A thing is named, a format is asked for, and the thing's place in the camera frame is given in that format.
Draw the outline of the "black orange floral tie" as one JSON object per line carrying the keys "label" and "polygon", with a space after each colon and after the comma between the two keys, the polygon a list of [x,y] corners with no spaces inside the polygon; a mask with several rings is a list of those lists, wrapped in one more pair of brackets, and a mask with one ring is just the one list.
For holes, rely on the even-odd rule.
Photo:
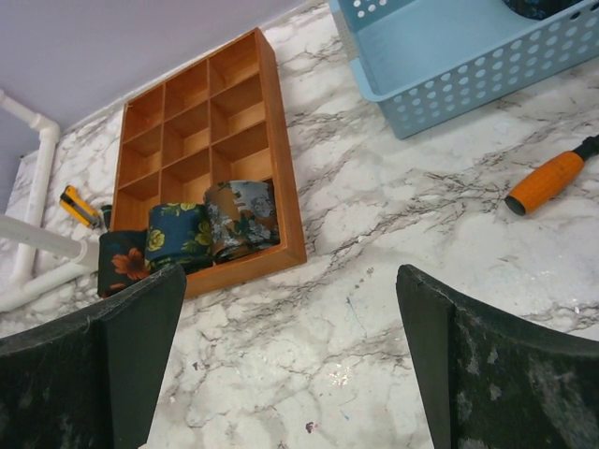
{"label": "black orange floral tie", "polygon": [[99,237],[97,294],[110,297],[150,275],[145,262],[147,231],[110,231]]}

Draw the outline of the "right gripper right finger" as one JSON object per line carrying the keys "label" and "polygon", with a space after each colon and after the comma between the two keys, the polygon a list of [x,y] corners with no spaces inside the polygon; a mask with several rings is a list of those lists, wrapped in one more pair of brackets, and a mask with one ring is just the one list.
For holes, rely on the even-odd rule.
{"label": "right gripper right finger", "polygon": [[595,448],[598,343],[402,265],[396,292],[436,448]]}

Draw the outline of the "orange wooden compartment tray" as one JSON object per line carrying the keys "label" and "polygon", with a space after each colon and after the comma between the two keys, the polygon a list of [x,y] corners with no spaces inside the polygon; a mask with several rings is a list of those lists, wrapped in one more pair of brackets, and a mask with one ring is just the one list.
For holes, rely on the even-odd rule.
{"label": "orange wooden compartment tray", "polygon": [[187,297],[307,259],[275,53],[259,29],[192,63],[124,107],[112,230],[142,230],[152,207],[202,201],[222,181],[272,185],[280,242],[187,278]]}

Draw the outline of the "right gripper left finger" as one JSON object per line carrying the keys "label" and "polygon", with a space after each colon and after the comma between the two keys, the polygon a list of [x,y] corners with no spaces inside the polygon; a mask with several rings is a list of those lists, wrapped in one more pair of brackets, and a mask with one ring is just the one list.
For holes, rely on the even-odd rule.
{"label": "right gripper left finger", "polygon": [[149,437],[186,276],[164,268],[1,340],[4,448],[139,448]]}

